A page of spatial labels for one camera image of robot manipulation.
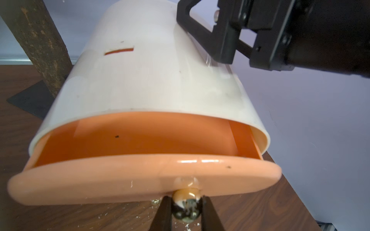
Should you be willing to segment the orange top drawer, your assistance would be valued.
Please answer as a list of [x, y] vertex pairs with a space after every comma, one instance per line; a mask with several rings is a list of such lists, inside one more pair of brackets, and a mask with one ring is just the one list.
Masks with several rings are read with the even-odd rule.
[[176, 217], [192, 221], [203, 196], [257, 192], [281, 176], [278, 165], [263, 160], [249, 125], [193, 114], [124, 112], [47, 132], [7, 189], [28, 206], [169, 196]]

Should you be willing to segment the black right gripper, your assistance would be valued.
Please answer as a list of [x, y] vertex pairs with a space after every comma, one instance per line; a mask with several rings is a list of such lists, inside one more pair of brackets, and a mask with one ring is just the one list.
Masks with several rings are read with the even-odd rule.
[[190, 16], [196, 4], [179, 1], [177, 23], [217, 62], [240, 52], [269, 71], [370, 75], [369, 1], [219, 1], [212, 30]]

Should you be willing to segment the cream cylindrical drawer cabinet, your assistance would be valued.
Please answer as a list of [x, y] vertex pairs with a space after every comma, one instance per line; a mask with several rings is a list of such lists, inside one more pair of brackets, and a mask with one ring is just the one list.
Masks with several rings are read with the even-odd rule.
[[126, 111], [189, 113], [251, 126], [270, 146], [238, 76], [176, 22], [176, 3], [119, 1], [107, 9], [29, 145], [82, 118]]

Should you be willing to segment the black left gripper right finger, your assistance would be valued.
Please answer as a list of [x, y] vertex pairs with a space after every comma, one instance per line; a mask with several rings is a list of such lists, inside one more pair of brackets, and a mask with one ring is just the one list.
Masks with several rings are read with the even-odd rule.
[[201, 230], [225, 231], [210, 197], [207, 196], [202, 197]]

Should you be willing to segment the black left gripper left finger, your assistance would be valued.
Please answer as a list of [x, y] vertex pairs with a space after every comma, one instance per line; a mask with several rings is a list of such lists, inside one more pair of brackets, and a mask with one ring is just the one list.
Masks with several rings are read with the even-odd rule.
[[149, 231], [171, 231], [172, 230], [172, 198], [165, 196], [155, 214]]

